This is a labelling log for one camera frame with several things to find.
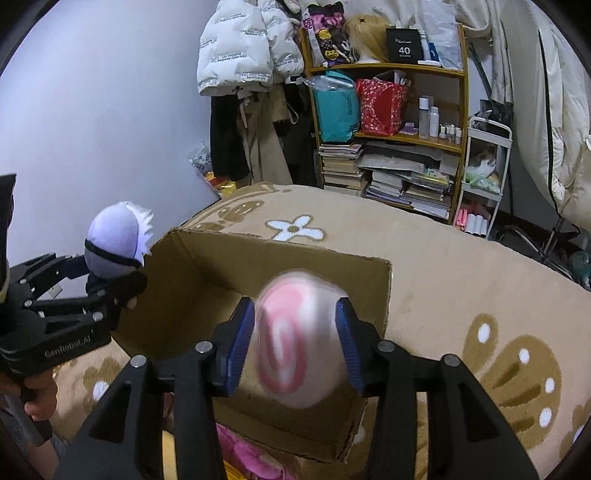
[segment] cardboard box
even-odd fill
[[[342,288],[358,316],[374,323],[383,336],[389,262],[254,236],[178,228],[146,258],[148,288],[137,308],[122,315],[114,338],[130,355],[141,353],[151,359],[179,355],[210,338],[242,295],[256,298],[269,280],[293,269],[304,269]],[[253,350],[236,394],[215,400],[217,421],[274,449],[321,462],[344,460],[365,400],[343,384],[312,408],[284,407],[258,384]]]

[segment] white bottle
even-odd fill
[[[423,47],[423,60],[431,60],[431,52],[429,51],[429,42],[427,41],[427,32],[424,30],[418,31],[421,35],[421,46]]]
[[[429,138],[429,99],[419,98],[418,108],[418,136],[419,138]]]
[[[429,114],[429,137],[436,137],[439,135],[439,108],[431,107]]]

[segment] stack of books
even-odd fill
[[[374,169],[365,197],[447,220],[452,188],[449,176],[431,168],[422,173]]]
[[[375,170],[372,172],[372,180],[365,192],[365,197],[397,206],[409,206],[410,201],[400,198],[403,189],[404,181],[400,176],[387,171]]]
[[[321,145],[318,154],[322,160],[325,190],[361,196],[367,185],[367,175],[357,165],[362,154],[360,144]]]
[[[447,175],[427,169],[424,173],[410,175],[409,186],[400,198],[411,202],[411,206],[419,212],[448,219],[452,185]]]

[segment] blue gripper pad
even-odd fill
[[[359,322],[359,319],[348,298],[342,298],[336,303],[335,322],[349,373],[349,383],[359,395],[362,395],[365,383],[361,378],[361,357],[350,324],[350,322]]]
[[[240,323],[234,342],[228,352],[226,363],[225,390],[228,395],[232,395],[240,383],[242,369],[248,353],[248,345],[255,327],[255,304],[250,298],[242,298],[232,315],[232,322]]]

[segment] soft toy ball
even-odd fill
[[[301,271],[281,274],[255,303],[259,380],[291,408],[327,398],[346,378],[335,324],[336,302],[347,294]]]

